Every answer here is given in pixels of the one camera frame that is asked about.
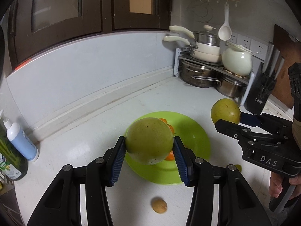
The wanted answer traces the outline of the person right hand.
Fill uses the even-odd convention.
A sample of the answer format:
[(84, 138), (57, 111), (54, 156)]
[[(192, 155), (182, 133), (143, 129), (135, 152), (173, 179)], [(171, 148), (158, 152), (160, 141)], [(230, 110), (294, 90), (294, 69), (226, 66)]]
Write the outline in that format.
[[(282, 187), (283, 178), (277, 173), (270, 173), (269, 181), (269, 193), (270, 196), (277, 198), (283, 190)], [(301, 177), (300, 174), (294, 178), (289, 179), (290, 185), (295, 186), (295, 190), (290, 199), (298, 197), (301, 194)]]

